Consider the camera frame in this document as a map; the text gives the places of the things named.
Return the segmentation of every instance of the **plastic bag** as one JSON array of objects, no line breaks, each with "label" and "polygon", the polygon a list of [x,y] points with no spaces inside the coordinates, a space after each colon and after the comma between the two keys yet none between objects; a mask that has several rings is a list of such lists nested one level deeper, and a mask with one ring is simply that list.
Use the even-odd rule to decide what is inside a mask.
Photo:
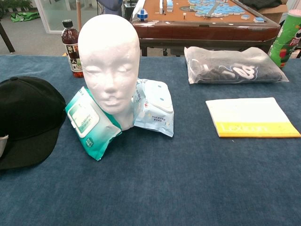
[{"label": "plastic bag", "polygon": [[259,48],[251,47],[239,52],[189,47],[184,53],[190,84],[289,81]]},{"label": "plastic bag", "polygon": [[40,17],[38,12],[34,13],[12,13],[10,19],[12,22],[29,21]]},{"label": "plastic bag", "polygon": [[167,85],[161,81],[138,79],[133,95],[134,126],[174,135],[174,109]]}]

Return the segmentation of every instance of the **cap brim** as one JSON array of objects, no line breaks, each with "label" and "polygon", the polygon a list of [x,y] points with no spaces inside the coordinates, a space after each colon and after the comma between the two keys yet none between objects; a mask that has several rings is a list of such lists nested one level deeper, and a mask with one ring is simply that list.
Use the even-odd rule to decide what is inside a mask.
[{"label": "cap brim", "polygon": [[0,158],[0,170],[32,166],[44,161],[53,151],[61,125],[40,135],[7,141]]}]

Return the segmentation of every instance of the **blue and white cube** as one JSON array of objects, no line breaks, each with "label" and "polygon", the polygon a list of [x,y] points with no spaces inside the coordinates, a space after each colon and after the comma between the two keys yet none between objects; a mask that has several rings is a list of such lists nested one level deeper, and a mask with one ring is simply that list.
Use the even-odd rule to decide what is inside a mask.
[{"label": "blue and white cube", "polygon": [[138,13],[137,13],[137,17],[139,21],[147,21],[147,17],[148,14],[146,12],[145,9],[141,9]]}]

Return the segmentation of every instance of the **light blue wet wipes pack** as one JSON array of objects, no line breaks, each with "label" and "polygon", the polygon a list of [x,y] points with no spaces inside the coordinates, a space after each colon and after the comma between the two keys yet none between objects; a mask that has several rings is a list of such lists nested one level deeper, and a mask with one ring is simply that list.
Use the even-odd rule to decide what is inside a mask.
[{"label": "light blue wet wipes pack", "polygon": [[138,79],[133,103],[134,126],[173,137],[174,109],[164,82]]},{"label": "light blue wet wipes pack", "polygon": [[86,152],[101,160],[109,143],[121,134],[121,126],[97,105],[85,87],[76,93],[65,111]]}]

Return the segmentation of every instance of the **table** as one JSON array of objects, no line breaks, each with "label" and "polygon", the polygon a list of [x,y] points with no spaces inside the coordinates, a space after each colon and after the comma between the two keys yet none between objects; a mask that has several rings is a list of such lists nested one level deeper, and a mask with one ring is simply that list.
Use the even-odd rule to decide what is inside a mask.
[{"label": "table", "polygon": [[[66,102],[85,85],[66,57],[0,56],[0,81],[36,76]],[[99,162],[69,119],[41,164],[0,171],[1,226],[296,226],[301,222],[301,139],[218,138],[205,101],[274,97],[301,130],[301,61],[290,82],[188,84],[185,58],[142,57],[139,77],[165,82],[174,137],[132,128]]]},{"label": "table", "polygon": [[[229,0],[228,4],[242,7],[250,19],[241,19],[241,15],[197,17],[196,12],[189,10],[187,0],[174,0],[173,12],[167,12],[166,1],[163,2],[166,15],[159,14],[159,0],[139,0],[133,12],[131,23],[138,33],[143,56],[147,55],[147,47],[175,48],[181,51],[185,46],[216,50],[259,47],[268,52],[280,30],[278,24],[236,0]],[[149,24],[138,21],[137,12],[141,8],[148,12]],[[265,22],[255,23],[255,17],[262,17]]]}]

